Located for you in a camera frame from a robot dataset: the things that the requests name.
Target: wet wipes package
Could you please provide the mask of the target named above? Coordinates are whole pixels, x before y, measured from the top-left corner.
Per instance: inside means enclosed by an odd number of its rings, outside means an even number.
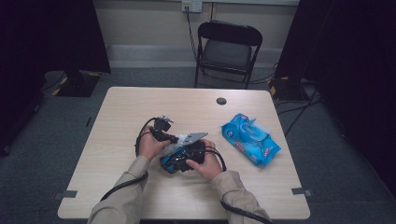
[[[237,114],[233,119],[221,127],[222,135],[231,145],[242,152],[256,166],[266,165],[280,147],[272,140],[269,130],[255,119]]]

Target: chair seat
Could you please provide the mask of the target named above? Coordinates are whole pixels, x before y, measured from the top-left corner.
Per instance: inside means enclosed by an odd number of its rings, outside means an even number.
[[[201,63],[247,71],[251,60],[251,51],[251,46],[208,40]]]

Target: light wood desk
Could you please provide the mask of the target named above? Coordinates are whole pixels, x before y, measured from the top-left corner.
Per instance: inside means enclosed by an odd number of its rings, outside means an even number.
[[[219,97],[227,104],[218,105]],[[221,135],[220,127],[237,113],[257,118],[282,147],[268,166],[254,166]],[[88,218],[134,160],[134,143],[142,126],[160,115],[175,121],[171,134],[209,132],[206,139],[216,143],[227,168],[239,172],[271,218],[310,216],[305,196],[291,192],[301,183],[267,91],[122,87],[111,88],[106,95],[67,188],[77,190],[77,196],[63,198],[60,218]],[[157,157],[148,173],[142,218],[226,219],[215,191],[195,171],[169,175]]]

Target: sleeve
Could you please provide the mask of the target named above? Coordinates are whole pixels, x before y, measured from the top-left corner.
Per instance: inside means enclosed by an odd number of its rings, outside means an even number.
[[[234,171],[226,171],[216,176],[212,182],[212,187],[216,190],[219,195],[219,199],[227,203],[228,205],[236,208],[243,209],[254,215],[268,217],[264,209],[260,208],[256,197],[249,191],[247,191],[239,177],[239,174]],[[234,223],[260,223],[249,217],[244,217],[236,213],[232,213],[228,210],[227,218],[230,224]]]
[[[149,160],[146,157],[138,156],[128,171],[122,174],[115,186],[142,176],[148,168]],[[142,193],[146,183],[147,179],[112,193],[92,209],[88,223],[139,223]]]

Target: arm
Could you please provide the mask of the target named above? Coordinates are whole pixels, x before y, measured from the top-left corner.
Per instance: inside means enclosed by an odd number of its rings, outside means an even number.
[[[140,139],[139,155],[115,186],[145,174],[151,160],[169,144],[170,141],[158,142],[149,132],[149,127],[146,127]],[[139,223],[146,183],[147,179],[110,194],[92,209],[88,223]]]
[[[215,147],[215,144],[203,139],[207,147]],[[187,164],[196,170],[201,176],[211,181],[212,187],[219,195],[219,199],[228,205],[240,208],[254,215],[264,217],[271,220],[264,209],[260,208],[256,197],[247,191],[235,171],[222,172],[219,161],[212,153],[205,154],[203,164],[198,164],[195,161],[187,160]],[[249,217],[244,217],[228,210],[227,218],[229,223],[260,223]]]

